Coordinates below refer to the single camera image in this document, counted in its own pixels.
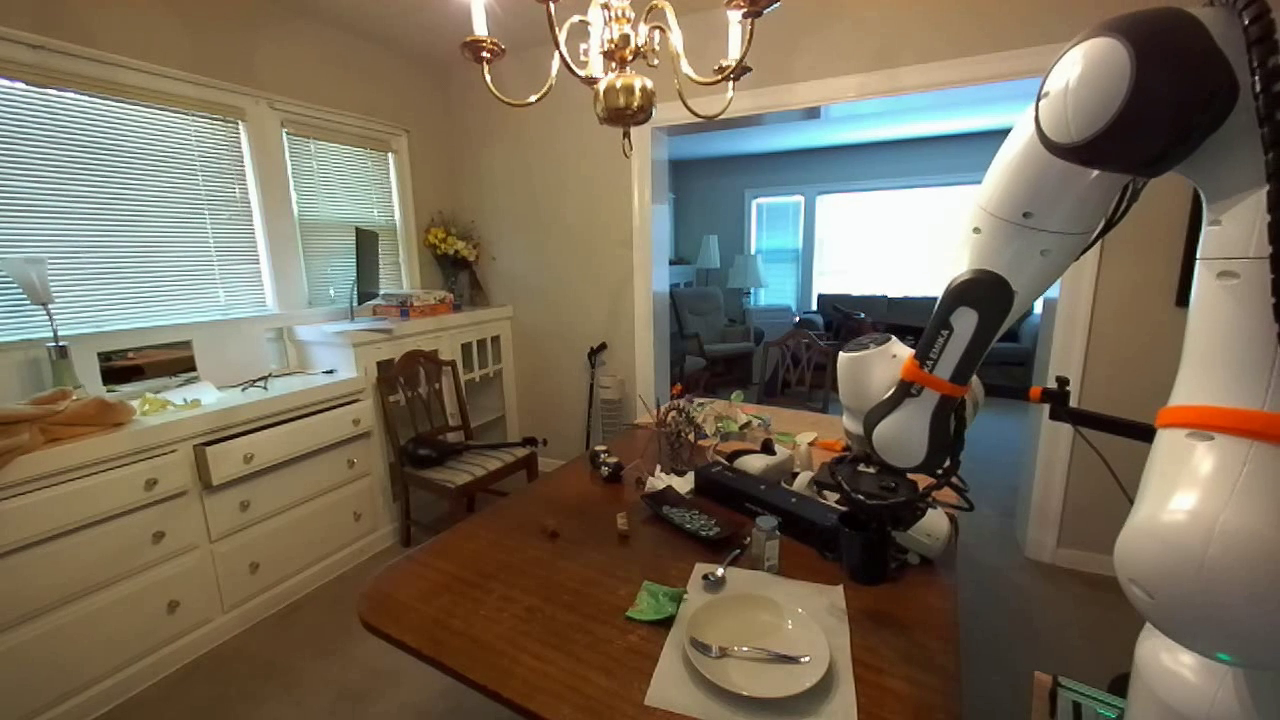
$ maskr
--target floor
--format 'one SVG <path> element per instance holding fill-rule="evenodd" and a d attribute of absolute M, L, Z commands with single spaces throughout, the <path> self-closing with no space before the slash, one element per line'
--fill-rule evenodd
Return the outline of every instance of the floor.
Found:
<path fill-rule="evenodd" d="M 977 511 L 960 520 L 963 720 L 1025 720 L 1027 671 L 1109 685 L 1142 630 L 1114 579 L 1027 564 L 1016 500 L 1027 475 L 1025 404 L 994 404 L 969 433 Z M 400 656 L 358 624 L 361 587 L 396 551 L 361 564 L 289 614 L 161 681 L 110 720 L 508 720 L 513 711 Z"/>

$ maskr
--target cord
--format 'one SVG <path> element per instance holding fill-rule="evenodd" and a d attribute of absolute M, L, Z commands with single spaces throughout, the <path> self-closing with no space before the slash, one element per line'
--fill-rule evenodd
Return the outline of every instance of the cord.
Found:
<path fill-rule="evenodd" d="M 1117 466 L 1093 446 L 1093 436 L 1083 430 L 1074 425 L 1074 433 L 1079 436 L 1083 450 L 1093 450 L 1093 456 L 1109 467 L 1117 494 L 1124 495 L 1124 504 L 1132 504 L 1132 488 L 1120 479 Z"/>

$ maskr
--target bottle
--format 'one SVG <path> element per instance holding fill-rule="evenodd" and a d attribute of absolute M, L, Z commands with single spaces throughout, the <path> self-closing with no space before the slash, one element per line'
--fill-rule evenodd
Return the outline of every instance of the bottle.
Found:
<path fill-rule="evenodd" d="M 776 574 L 780 567 L 780 525 L 776 516 L 755 516 L 753 525 L 753 545 L 747 545 L 747 564 L 753 567 L 765 567 L 765 574 Z"/>

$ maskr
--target window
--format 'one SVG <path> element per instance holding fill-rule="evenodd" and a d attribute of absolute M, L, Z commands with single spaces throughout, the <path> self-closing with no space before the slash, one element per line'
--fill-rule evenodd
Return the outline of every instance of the window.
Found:
<path fill-rule="evenodd" d="M 963 268 L 977 186 L 815 197 L 813 303 L 821 291 L 939 296 Z"/>
<path fill-rule="evenodd" d="M 306 252 L 309 307 L 348 307 L 358 235 L 373 239 L 377 290 L 400 284 L 400 212 L 391 152 L 289 131 L 291 218 Z"/>
<path fill-rule="evenodd" d="M 755 290 L 755 303 L 787 303 L 801 307 L 801 273 L 804 273 L 804 197 L 755 197 L 753 202 L 753 252 L 765 290 Z"/>
<path fill-rule="evenodd" d="M 0 80 L 0 256 L 49 263 L 64 334 L 268 311 L 235 117 Z M 0 340 L 43 337 L 0 284 Z"/>

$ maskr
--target cabinet drawer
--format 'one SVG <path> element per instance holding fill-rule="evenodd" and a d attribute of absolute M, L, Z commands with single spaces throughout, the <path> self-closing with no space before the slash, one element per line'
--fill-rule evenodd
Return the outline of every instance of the cabinet drawer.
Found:
<path fill-rule="evenodd" d="M 348 404 L 300 419 L 286 419 L 248 436 L 216 442 L 197 450 L 206 479 L 213 488 L 235 485 L 242 475 L 289 466 L 318 450 L 352 442 L 368 433 L 368 404 Z"/>
<path fill-rule="evenodd" d="M 194 488 L 194 456 L 165 451 L 84 479 L 0 500 L 0 558 L 104 516 L 122 516 Z"/>
<path fill-rule="evenodd" d="M 286 466 L 277 473 L 266 473 L 248 485 L 230 485 L 206 495 L 209 535 L 223 542 L 248 525 L 259 525 L 268 516 L 300 510 L 312 495 L 352 485 L 358 475 L 368 475 L 368 451 L 373 451 L 368 436 L 348 442 L 318 456 L 306 456 L 298 466 Z"/>
<path fill-rule="evenodd" d="M 223 605 L 319 564 L 373 530 L 373 488 L 348 485 L 216 548 Z"/>
<path fill-rule="evenodd" d="M 0 636 L 0 715 L 38 715 L 116 669 L 200 630 L 216 614 L 206 551 Z"/>
<path fill-rule="evenodd" d="M 176 495 L 110 525 L 11 551 L 0 562 L 0 632 L 130 579 L 200 545 L 197 495 Z"/>

